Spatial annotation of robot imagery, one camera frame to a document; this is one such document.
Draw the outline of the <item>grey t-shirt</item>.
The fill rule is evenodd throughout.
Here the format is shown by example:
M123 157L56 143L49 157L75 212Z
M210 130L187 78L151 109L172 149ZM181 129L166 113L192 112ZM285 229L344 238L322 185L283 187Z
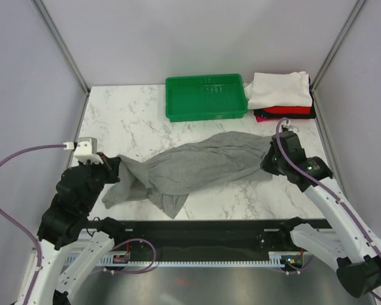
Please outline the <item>grey t-shirt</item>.
M231 131L172 147L144 162L121 155L119 182L102 202L111 208L148 199L173 219L193 192L235 180L270 181L271 174L261 169L270 142L270 137Z

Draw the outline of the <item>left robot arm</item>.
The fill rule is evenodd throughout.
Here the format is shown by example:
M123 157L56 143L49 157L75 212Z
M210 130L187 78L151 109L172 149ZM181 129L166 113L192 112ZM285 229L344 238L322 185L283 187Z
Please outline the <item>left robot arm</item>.
M88 219L104 186L120 181L121 159L97 155L99 164L80 163L62 174L37 232L38 266L17 304L72 304L100 259L111 249L125 246L127 235L122 222L110 217L95 222ZM95 234L77 259L64 269L64 262L84 229L95 229Z

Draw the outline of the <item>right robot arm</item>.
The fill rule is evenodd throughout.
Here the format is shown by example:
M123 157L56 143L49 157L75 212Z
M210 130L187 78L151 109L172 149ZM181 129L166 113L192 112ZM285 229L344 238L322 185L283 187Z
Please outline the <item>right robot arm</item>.
M278 234L283 249L309 251L336 272L341 286L353 297L381 287L381 239L342 194L328 165L319 157L305 155L296 133L277 132L261 168L283 175L296 185L317 206L336 235L329 238L295 217Z

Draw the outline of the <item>pink folded t-shirt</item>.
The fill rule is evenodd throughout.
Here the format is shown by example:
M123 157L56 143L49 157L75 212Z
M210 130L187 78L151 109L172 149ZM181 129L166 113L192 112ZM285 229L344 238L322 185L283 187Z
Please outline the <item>pink folded t-shirt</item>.
M274 118L265 118L265 117L262 117L262 116L255 116L255 119L258 123L261 123L261 122L266 122L266 121L276 121L277 119L274 119Z

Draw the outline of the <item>black folded t-shirt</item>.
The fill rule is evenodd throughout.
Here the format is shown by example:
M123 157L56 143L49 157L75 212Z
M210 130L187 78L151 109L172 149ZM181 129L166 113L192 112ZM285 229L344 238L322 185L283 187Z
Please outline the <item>black folded t-shirt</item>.
M263 109L255 109L252 110L255 116L262 116L265 118L274 118L274 119L281 119L281 118L289 118L289 119L314 119L316 117L316 112L314 110L314 99L312 96L312 93L310 91L311 97L312 97L312 109L311 113L308 115L298 115L298 114L292 114L292 115L287 115L287 114L270 114L268 112L263 111Z

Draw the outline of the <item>red folded t-shirt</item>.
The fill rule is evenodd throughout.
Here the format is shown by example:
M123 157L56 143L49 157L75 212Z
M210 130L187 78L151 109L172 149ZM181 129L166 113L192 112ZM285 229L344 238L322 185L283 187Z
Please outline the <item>red folded t-shirt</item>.
M302 107L302 106L274 106L263 108L263 111L270 114L298 114L298 115L308 115L311 113L312 107Z

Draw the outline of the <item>white folded t-shirt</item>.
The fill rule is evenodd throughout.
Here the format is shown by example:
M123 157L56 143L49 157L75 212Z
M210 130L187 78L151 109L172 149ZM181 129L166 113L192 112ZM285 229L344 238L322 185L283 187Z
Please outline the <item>white folded t-shirt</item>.
M268 107L311 107L310 77L305 71L289 74L256 72L244 89L248 109Z

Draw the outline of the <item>green plastic tray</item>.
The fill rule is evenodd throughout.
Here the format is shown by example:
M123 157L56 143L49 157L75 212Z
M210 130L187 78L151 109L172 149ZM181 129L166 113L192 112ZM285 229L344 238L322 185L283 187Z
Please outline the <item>green plastic tray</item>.
M238 119L248 112L240 74L167 78L165 100L171 122Z

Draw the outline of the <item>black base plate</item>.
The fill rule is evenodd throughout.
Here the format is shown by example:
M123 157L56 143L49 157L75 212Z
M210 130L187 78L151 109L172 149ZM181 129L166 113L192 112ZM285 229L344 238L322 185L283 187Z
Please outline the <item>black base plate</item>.
M324 219L295 217L269 220L145 220L120 221L113 235L116 245L129 242L136 261L247 261L265 260L271 252L300 251L286 235L294 224L330 229Z

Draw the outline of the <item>left aluminium frame post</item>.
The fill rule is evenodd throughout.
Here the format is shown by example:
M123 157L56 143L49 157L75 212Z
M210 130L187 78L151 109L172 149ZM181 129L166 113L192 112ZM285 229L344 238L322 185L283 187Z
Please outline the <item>left aluminium frame post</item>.
M46 28L48 29L51 37L53 38L57 48L62 54L70 71L74 75L76 81L79 83L85 96L88 97L90 95L90 87L88 86L86 80L84 79L84 76L82 75L79 67L77 66L76 61L74 60L74 57L72 56L72 53L70 52L65 40L63 39L44 1L32 0L31 3L34 5L35 9L39 13L42 21L44 22Z

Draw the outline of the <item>aluminium frame post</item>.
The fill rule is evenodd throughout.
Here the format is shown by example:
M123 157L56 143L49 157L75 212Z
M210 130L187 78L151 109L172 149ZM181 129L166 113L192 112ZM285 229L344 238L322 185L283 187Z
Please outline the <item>aluminium frame post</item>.
M34 5L35 9L39 13L42 21L44 22L46 28L48 29L51 37L53 38L57 48L62 54L70 71L74 75L76 81L79 83L85 96L88 97L90 95L90 87L88 86L86 80L84 79L84 76L82 75L79 67L77 66L76 61L74 60L74 57L72 56L72 53L70 52L65 40L63 39L44 1L32 0L31 3Z
M356 20L358 19L359 15L361 14L362 10L368 3L367 0L357 0L354 3L354 6L350 10L349 15L345 19L345 22L343 26L341 27L337 37L335 38L326 58L323 60L323 63L321 64L318 73L316 74L316 77L314 78L311 90L314 92L316 88L320 85L320 82L324 78L324 75L326 74L327 70L329 69L331 63L333 62L334 58L336 57L339 49L342 47L345 39L349 35L352 27L354 26Z

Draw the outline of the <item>right aluminium frame post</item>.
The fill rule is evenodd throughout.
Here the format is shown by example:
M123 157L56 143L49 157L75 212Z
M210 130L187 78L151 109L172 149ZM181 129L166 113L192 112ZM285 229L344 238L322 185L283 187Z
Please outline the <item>right aluminium frame post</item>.
M335 38L326 58L323 60L323 63L321 64L318 73L316 74L316 77L314 78L311 90L314 92L316 88L320 85L320 82L324 78L324 75L326 74L327 70L329 69L331 63L333 62L334 58L336 57L339 49L342 47L345 39L349 35L352 27L354 26L356 20L358 19L359 15L361 14L362 10L368 3L367 0L357 0L354 3L354 6L350 10L349 15L345 19L345 22L343 26L341 27L337 37Z

